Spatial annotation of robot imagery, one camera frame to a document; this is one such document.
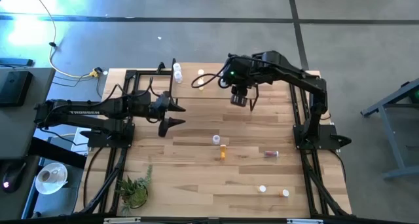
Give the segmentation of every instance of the white bottle cap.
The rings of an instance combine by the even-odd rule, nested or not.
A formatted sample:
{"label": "white bottle cap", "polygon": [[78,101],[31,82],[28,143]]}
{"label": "white bottle cap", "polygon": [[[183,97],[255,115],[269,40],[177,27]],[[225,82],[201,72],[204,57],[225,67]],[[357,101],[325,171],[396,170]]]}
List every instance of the white bottle cap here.
{"label": "white bottle cap", "polygon": [[261,185],[259,187],[259,192],[265,193],[266,192],[266,187],[264,185]]}
{"label": "white bottle cap", "polygon": [[226,83],[224,80],[222,80],[222,79],[221,79],[221,81],[220,81],[220,85],[221,85],[222,87],[226,87],[226,86],[227,86],[227,83]]}
{"label": "white bottle cap", "polygon": [[182,82],[182,73],[180,71],[176,71],[173,75],[177,83]]}
{"label": "white bottle cap", "polygon": [[287,189],[284,189],[284,190],[282,191],[282,196],[283,196],[283,197],[288,197],[288,196],[289,196],[289,191],[288,191]]}
{"label": "white bottle cap", "polygon": [[181,65],[179,63],[174,63],[173,71],[182,71]]}
{"label": "white bottle cap", "polygon": [[215,135],[212,137],[212,143],[214,143],[214,145],[218,145],[220,144],[220,136]]}

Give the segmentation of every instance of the white cable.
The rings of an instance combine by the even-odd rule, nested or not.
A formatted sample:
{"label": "white cable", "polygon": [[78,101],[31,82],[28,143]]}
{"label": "white cable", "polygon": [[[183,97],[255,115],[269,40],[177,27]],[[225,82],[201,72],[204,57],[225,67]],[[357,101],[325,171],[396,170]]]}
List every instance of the white cable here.
{"label": "white cable", "polygon": [[[51,15],[51,13],[50,13],[50,11],[47,9],[47,7],[44,5],[44,3],[41,1],[41,0],[38,0],[41,4],[42,4],[42,6],[44,6],[44,8],[45,8],[45,10],[46,10],[46,12],[48,13],[48,15],[50,16],[50,19],[51,19],[51,21],[52,21],[52,25],[54,25],[54,38],[53,38],[53,40],[52,40],[52,42],[53,43],[55,43],[55,39],[56,39],[56,37],[57,37],[57,27],[55,26],[55,22],[54,22],[54,19],[52,18],[52,15]],[[59,70],[53,63],[52,63],[52,49],[53,49],[54,47],[53,46],[51,46],[51,49],[50,49],[50,54],[49,54],[49,57],[48,57],[48,60],[49,60],[49,62],[50,62],[50,65],[51,65],[51,67],[53,68],[53,69],[55,69],[55,71],[57,71],[58,73],[61,73],[62,75],[65,75],[65,76],[68,76],[68,77],[74,77],[74,78],[78,78],[78,79],[80,79],[80,78],[85,78],[85,77],[90,77],[90,75],[85,75],[85,76],[76,76],[76,75],[71,75],[71,74],[68,74],[68,73],[64,73],[63,71],[61,71],[61,70]]]}

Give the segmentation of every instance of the gray floor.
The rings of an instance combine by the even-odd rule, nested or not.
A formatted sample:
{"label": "gray floor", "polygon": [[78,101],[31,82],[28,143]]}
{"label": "gray floor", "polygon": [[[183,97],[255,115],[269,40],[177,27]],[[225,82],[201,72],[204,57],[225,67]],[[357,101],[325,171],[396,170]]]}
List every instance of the gray floor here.
{"label": "gray floor", "polygon": [[[53,14],[142,17],[291,18],[288,0],[44,0]],[[300,18],[417,19],[417,0],[296,0]],[[2,0],[0,11],[44,14],[37,0]],[[94,67],[156,67],[182,62],[224,62],[227,53],[277,50],[301,66],[292,24],[57,22],[60,51],[54,63],[84,74]],[[310,69],[328,83],[329,108],[339,134],[352,210],[359,217],[418,222],[419,177],[384,181],[396,168],[380,117],[359,112],[419,77],[418,26],[302,25]],[[0,56],[32,58],[48,66],[52,24],[31,18],[0,21]],[[101,80],[101,90],[105,79]],[[53,85],[49,98],[98,100],[96,82]],[[69,126],[54,128],[74,132]],[[40,137],[46,135],[37,132]]]}

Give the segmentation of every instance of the small white object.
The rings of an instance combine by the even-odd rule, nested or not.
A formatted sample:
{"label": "small white object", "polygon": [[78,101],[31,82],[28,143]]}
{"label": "small white object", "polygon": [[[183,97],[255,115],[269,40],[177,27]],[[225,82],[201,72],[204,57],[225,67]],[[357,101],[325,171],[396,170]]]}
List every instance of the small white object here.
{"label": "small white object", "polygon": [[222,79],[221,79],[221,81],[220,81],[220,85],[221,85],[222,87],[226,87],[226,86],[227,86],[227,83],[226,83],[224,80],[222,80]]}
{"label": "small white object", "polygon": [[177,83],[182,83],[182,73],[180,71],[175,71],[174,73],[175,81]]}
{"label": "small white object", "polygon": [[53,162],[46,165],[35,179],[35,187],[43,195],[50,195],[57,192],[67,183],[67,168],[59,163]]}
{"label": "small white object", "polygon": [[260,187],[258,187],[259,192],[265,193],[266,192],[266,187],[264,185],[261,185]]}
{"label": "small white object", "polygon": [[287,189],[284,189],[280,196],[281,197],[288,197],[289,196],[289,191]]}
{"label": "small white object", "polygon": [[203,80],[202,78],[198,79],[198,86],[199,86],[199,85],[202,85],[202,84],[204,84],[204,80]]}
{"label": "small white object", "polygon": [[173,71],[180,71],[182,72],[181,65],[179,63],[174,63]]}
{"label": "small white object", "polygon": [[213,136],[212,137],[212,143],[214,145],[219,145],[220,144],[220,136],[218,136],[218,135]]}

